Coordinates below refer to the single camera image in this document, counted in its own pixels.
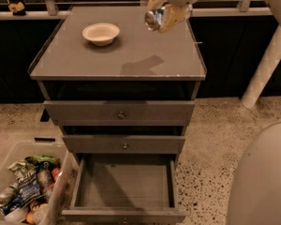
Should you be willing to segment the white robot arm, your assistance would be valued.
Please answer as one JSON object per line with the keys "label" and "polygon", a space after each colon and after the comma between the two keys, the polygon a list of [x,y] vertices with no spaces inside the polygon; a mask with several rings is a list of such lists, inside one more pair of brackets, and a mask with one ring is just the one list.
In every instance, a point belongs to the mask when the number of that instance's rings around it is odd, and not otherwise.
{"label": "white robot arm", "polygon": [[[198,0],[149,0],[148,28],[166,33],[188,19]],[[227,225],[281,225],[281,119],[251,142],[238,164],[229,195]]]}

